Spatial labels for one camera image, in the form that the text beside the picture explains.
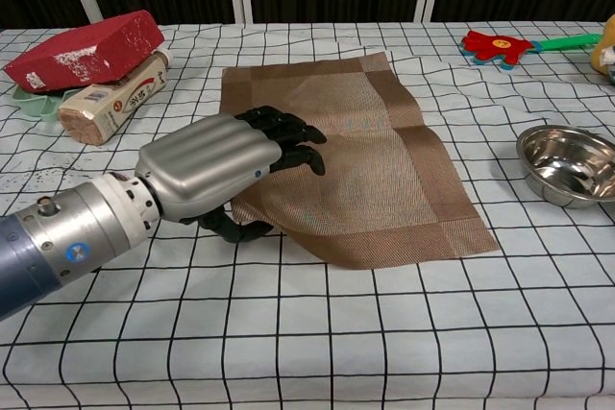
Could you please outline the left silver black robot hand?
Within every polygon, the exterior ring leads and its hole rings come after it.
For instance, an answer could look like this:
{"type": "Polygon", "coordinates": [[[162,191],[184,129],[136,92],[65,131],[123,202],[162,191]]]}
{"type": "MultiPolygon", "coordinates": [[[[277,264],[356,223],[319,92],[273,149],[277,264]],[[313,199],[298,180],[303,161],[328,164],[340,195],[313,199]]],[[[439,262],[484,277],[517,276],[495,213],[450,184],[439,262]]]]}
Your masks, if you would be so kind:
{"type": "Polygon", "coordinates": [[[233,244],[261,238],[272,225],[242,225],[225,205],[267,175],[307,165],[326,167],[315,145],[326,136],[303,119],[270,106],[231,115],[220,112],[144,146],[135,167],[165,221],[197,223],[233,244]]]}

